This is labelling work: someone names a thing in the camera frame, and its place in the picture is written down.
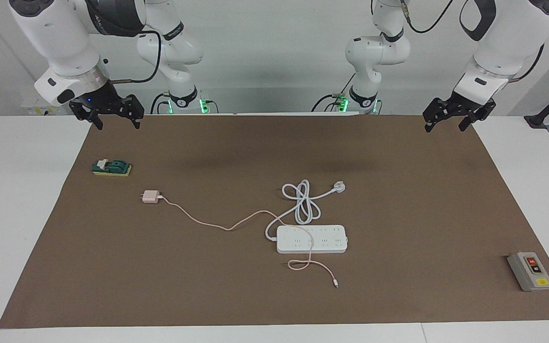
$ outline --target switch box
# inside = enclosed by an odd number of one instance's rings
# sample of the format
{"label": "switch box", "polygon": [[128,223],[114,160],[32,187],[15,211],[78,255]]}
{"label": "switch box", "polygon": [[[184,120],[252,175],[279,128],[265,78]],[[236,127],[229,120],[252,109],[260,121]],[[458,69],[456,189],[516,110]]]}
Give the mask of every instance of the switch box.
{"label": "switch box", "polygon": [[535,252],[518,252],[508,256],[508,263],[523,291],[549,289],[548,273]]}

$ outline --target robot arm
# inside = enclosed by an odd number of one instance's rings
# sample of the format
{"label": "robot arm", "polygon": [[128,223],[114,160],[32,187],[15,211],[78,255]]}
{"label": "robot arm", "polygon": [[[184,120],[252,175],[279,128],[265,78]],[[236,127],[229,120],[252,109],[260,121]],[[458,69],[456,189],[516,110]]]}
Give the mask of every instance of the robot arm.
{"label": "robot arm", "polygon": [[137,41],[140,56],[156,66],[160,50],[162,57],[159,72],[166,78],[168,97],[172,100],[175,113],[202,110],[201,92],[194,85],[186,65],[200,63],[203,48],[185,32],[185,26],[171,0],[146,0],[146,11],[146,24],[161,34],[162,45],[153,37],[142,35]]}
{"label": "robot arm", "polygon": [[467,35],[479,41],[478,50],[446,101],[433,99],[423,112],[425,130],[450,117],[464,117],[464,131],[485,120],[496,104],[492,97],[520,71],[549,36],[549,0],[473,0],[480,20]]}
{"label": "robot arm", "polygon": [[[90,8],[90,1],[84,6]],[[50,65],[35,83],[45,100],[55,106],[70,102],[79,120],[88,120],[99,129],[102,122],[98,115],[102,113],[128,118],[139,128],[143,107],[134,95],[118,96],[104,68],[99,66],[100,56],[90,45],[88,32],[75,13],[76,4],[65,0],[9,0],[9,5],[22,32]]]}
{"label": "robot arm", "polygon": [[379,65],[403,63],[410,56],[410,43],[404,36],[406,22],[399,0],[377,0],[372,22],[379,36],[359,37],[346,46],[346,60],[355,68],[354,82],[345,94],[351,111],[371,111],[382,76]]}

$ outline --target white power strip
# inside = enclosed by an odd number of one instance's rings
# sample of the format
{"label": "white power strip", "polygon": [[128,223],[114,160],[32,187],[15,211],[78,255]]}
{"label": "white power strip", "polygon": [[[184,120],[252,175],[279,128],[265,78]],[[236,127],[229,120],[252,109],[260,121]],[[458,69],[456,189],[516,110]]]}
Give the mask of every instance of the white power strip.
{"label": "white power strip", "polygon": [[346,252],[348,239],[342,225],[279,226],[276,230],[276,249],[281,254],[303,254],[311,249],[311,236],[315,240],[313,254],[340,254]]}

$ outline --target power plug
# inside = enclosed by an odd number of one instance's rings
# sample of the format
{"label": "power plug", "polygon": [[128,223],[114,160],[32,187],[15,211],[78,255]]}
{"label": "power plug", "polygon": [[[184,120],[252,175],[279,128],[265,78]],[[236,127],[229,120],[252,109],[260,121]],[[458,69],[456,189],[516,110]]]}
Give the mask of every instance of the power plug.
{"label": "power plug", "polygon": [[158,204],[159,198],[159,191],[144,191],[143,194],[141,194],[141,201],[144,204]]}
{"label": "power plug", "polygon": [[336,182],[334,184],[334,191],[336,191],[336,193],[342,193],[345,191],[345,189],[346,189],[346,186],[344,182]]}

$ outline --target brown paper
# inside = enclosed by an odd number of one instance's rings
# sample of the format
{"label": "brown paper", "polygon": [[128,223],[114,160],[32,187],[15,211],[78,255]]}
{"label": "brown paper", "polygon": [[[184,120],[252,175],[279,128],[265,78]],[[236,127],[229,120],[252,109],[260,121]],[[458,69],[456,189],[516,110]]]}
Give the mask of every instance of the brown paper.
{"label": "brown paper", "polygon": [[[525,293],[505,256],[543,251],[475,131],[420,117],[147,117],[92,128],[0,321],[0,328],[527,321],[549,290]],[[94,176],[124,159],[128,178]],[[344,254],[290,271],[261,209],[295,203],[307,178],[314,224],[342,224]],[[285,217],[294,223],[293,215]]]}

